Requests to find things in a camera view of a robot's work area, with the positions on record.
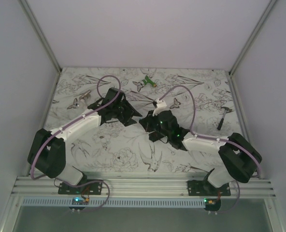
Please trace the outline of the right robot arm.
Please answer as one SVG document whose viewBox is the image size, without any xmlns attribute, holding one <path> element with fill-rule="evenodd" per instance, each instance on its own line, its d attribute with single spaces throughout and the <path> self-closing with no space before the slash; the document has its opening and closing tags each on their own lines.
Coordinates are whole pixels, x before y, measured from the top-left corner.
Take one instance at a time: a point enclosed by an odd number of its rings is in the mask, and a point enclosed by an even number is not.
<svg viewBox="0 0 286 232">
<path fill-rule="evenodd" d="M 211 169 L 202 184 L 207 195 L 215 195 L 220 187 L 232 181 L 247 183 L 254 173 L 261 172 L 262 156 L 239 133 L 234 132 L 229 137 L 194 133 L 182 128 L 170 110 L 158 114 L 149 111 L 139 123 L 152 142 L 166 138 L 177 150 L 198 151 L 221 158 L 223 167 Z"/>
</svg>

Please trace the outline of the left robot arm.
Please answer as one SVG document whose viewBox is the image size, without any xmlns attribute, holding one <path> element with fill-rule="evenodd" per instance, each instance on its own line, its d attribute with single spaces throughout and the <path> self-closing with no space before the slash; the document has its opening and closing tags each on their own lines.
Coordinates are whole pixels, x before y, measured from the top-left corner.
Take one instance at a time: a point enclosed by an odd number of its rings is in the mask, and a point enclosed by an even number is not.
<svg viewBox="0 0 286 232">
<path fill-rule="evenodd" d="M 87 182 L 84 174 L 70 164 L 69 145 L 111 119 L 117 119 L 125 127 L 132 125 L 136 122 L 134 116 L 141 114 L 127 101 L 123 91 L 112 87 L 105 97 L 90 104 L 67 124 L 53 130 L 38 130 L 28 156 L 31 178 L 36 179 L 34 171 L 38 169 L 44 176 L 68 183 L 74 193 L 84 193 Z"/>
</svg>

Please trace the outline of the black fuse box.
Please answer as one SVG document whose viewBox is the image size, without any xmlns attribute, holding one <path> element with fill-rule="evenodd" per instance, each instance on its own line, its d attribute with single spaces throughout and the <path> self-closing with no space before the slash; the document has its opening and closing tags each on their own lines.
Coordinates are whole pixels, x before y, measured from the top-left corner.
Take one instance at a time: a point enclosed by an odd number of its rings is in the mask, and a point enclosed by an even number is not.
<svg viewBox="0 0 286 232">
<path fill-rule="evenodd" d="M 156 141 L 160 141 L 160 142 L 162 142 L 164 144 L 168 143 L 167 136 L 165 134 L 163 134 L 163 133 L 158 132 L 158 131 L 151 132 L 149 134 L 149 140 L 151 142 L 153 142 L 153 143 L 156 142 Z"/>
</svg>

